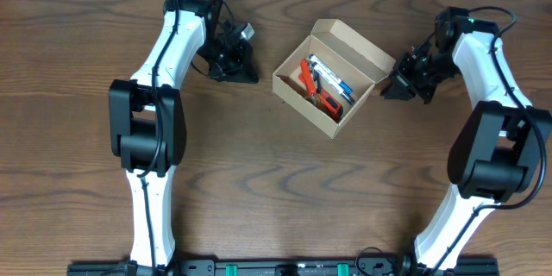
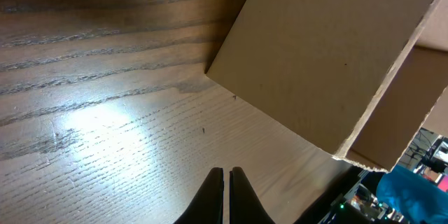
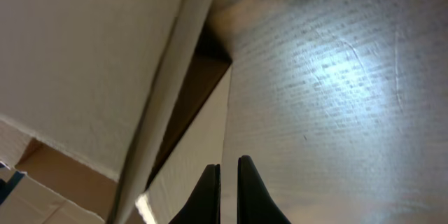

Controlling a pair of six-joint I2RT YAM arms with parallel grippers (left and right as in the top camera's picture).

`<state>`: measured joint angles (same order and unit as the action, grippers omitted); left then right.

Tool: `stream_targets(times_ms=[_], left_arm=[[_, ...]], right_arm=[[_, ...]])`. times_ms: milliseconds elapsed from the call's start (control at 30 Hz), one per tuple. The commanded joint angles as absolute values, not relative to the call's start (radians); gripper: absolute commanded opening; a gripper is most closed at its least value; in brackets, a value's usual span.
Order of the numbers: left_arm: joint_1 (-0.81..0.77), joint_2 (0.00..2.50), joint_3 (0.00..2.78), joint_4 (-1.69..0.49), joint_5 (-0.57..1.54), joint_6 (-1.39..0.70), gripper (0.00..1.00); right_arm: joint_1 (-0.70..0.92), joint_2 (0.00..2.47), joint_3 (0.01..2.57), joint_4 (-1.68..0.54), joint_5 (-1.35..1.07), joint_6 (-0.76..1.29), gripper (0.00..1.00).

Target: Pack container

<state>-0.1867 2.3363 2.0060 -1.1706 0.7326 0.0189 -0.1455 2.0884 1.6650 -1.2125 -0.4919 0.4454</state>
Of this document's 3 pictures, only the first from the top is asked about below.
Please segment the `blue whiteboard marker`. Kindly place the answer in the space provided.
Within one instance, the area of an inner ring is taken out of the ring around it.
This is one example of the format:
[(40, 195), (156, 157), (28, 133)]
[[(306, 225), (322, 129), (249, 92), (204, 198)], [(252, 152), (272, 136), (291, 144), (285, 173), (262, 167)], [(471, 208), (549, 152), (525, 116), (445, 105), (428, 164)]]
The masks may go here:
[(315, 54), (311, 53), (309, 55), (310, 60), (318, 63), (326, 73), (330, 75), (331, 78), (333, 78), (337, 84), (340, 85), (340, 87), (347, 93), (352, 94), (353, 90), (344, 82), (342, 81), (333, 71), (331, 71), (326, 64), (324, 64)]

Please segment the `red utility knife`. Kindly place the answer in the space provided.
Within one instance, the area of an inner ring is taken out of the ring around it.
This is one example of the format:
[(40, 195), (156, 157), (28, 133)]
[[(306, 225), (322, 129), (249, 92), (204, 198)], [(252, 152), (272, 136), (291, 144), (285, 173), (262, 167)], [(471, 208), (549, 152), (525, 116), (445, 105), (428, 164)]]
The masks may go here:
[(327, 110), (328, 115), (336, 122), (339, 122), (342, 118), (343, 107), (334, 99), (324, 88), (317, 91), (319, 101), (323, 104), (323, 107)]

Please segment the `cardboard box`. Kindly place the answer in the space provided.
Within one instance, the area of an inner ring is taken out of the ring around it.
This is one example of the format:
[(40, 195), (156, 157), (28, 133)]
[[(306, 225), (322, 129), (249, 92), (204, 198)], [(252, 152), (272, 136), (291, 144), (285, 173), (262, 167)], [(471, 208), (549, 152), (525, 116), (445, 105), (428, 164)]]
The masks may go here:
[[(306, 99), (307, 89), (299, 78), (300, 62), (311, 55), (321, 59), (352, 89), (354, 102), (349, 104), (326, 80), (321, 81), (322, 88), (342, 106), (343, 112), (338, 119), (332, 118), (321, 104), (315, 105)], [(394, 64), (392, 56), (345, 22), (319, 19), (310, 35), (273, 73), (273, 92), (333, 138), (366, 102), (374, 86), (389, 75)]]

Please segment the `black whiteboard marker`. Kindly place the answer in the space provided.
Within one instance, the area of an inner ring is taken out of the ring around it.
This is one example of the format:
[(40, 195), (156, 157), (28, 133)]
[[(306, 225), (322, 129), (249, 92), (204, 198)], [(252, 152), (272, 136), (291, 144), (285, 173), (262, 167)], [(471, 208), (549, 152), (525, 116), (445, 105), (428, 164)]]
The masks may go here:
[(345, 92), (345, 90), (317, 63), (313, 62), (313, 69), (331, 85), (339, 95), (341, 95), (349, 104), (354, 104), (354, 99)]

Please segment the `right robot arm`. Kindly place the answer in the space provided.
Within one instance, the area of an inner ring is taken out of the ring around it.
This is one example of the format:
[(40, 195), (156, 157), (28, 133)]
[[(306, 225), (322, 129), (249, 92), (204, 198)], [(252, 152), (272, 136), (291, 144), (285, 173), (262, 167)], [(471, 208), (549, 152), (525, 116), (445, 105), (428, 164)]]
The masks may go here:
[(551, 114), (518, 87), (502, 49), (505, 31), (472, 14), (459, 7), (438, 14), (434, 32), (393, 67), (380, 93), (428, 104), (443, 80), (460, 75), (472, 105), (449, 151), (446, 196), (411, 251), (393, 262), (397, 275), (499, 274), (495, 258), (461, 251), (488, 215), (524, 207), (543, 185)]

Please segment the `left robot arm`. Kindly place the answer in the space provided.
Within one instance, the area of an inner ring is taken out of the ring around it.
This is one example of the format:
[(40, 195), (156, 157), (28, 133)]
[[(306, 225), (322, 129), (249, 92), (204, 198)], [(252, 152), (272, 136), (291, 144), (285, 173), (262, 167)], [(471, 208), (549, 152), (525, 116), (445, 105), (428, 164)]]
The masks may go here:
[(134, 241), (123, 275), (174, 275), (172, 183), (187, 130), (180, 90), (199, 56), (217, 82), (255, 84), (253, 27), (219, 20), (224, 0), (166, 0), (164, 24), (147, 59), (130, 79), (109, 88), (110, 143), (133, 199)]

